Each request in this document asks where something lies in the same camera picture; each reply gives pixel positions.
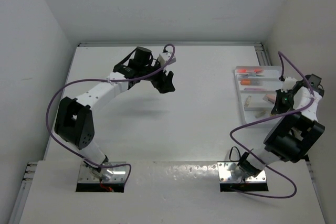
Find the grey brown eraser block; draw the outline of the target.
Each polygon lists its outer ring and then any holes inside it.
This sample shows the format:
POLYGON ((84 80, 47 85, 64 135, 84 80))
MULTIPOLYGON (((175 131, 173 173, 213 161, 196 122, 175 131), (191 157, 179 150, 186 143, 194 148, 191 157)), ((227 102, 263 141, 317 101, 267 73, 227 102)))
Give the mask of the grey brown eraser block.
POLYGON ((266 114, 267 111, 260 111, 255 115, 255 118, 258 119, 266 114))

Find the white pink eraser box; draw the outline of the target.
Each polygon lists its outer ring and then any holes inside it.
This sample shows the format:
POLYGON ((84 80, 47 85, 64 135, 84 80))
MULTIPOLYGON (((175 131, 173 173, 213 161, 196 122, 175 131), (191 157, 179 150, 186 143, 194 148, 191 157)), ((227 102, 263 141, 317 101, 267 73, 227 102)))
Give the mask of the white pink eraser box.
POLYGON ((244 107, 245 107, 245 108, 248 108, 248 107, 249 107, 249 105, 250 105, 250 103, 251 103, 251 100, 252 100, 252 96, 249 95, 249 96, 246 98, 246 101, 245 101, 245 103, 244 103, 244 107))

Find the orange capped grey marker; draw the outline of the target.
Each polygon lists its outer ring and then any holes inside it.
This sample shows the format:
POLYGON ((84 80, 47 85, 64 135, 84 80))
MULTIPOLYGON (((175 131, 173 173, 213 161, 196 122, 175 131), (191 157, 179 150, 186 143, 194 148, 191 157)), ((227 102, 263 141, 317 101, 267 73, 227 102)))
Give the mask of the orange capped grey marker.
POLYGON ((241 80, 240 84, 242 86, 261 86, 262 85, 262 81, 258 81, 258 80, 241 80))

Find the pink red highlighter pen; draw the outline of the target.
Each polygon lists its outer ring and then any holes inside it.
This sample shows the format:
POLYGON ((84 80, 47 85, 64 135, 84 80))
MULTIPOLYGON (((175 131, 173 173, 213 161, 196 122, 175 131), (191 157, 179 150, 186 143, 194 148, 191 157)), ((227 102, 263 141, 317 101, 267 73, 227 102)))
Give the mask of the pink red highlighter pen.
POLYGON ((238 74, 260 74, 263 73, 262 69, 237 69, 238 74))

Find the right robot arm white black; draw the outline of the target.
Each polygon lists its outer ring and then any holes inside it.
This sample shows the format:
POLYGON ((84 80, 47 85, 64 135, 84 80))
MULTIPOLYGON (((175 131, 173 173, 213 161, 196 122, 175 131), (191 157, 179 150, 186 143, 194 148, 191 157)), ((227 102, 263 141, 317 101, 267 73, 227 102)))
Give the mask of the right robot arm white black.
POLYGON ((271 115, 285 114, 264 140, 264 147, 245 152, 238 161, 236 172, 242 178, 258 176, 267 165, 274 162, 296 163, 324 133, 325 127, 317 119, 319 101, 324 96, 321 78, 306 75, 298 81, 284 79, 276 91, 271 115))

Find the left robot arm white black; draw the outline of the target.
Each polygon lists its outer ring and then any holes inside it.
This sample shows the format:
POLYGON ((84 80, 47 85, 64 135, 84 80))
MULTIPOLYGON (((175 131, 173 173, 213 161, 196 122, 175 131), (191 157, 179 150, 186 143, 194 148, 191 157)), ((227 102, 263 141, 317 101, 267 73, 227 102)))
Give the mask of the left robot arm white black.
POLYGON ((61 99, 54 131, 75 147, 79 156, 93 170, 99 172, 108 162, 107 156, 93 140, 95 112, 141 81, 151 82, 161 94, 175 91, 174 73, 166 70, 176 61, 175 51, 168 51, 167 48, 164 46, 163 52, 154 58, 151 50, 136 47, 89 91, 75 98, 61 99))

